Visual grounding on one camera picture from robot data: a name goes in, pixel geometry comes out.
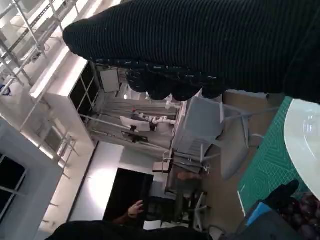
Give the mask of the bare black left hand blue tape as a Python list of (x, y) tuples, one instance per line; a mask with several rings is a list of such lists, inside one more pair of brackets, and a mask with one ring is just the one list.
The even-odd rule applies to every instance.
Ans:
[(303, 236), (295, 231), (278, 213), (289, 203), (300, 183), (294, 179), (281, 184), (265, 199), (254, 205), (250, 214), (244, 218), (243, 225), (234, 234), (234, 240), (302, 240)]

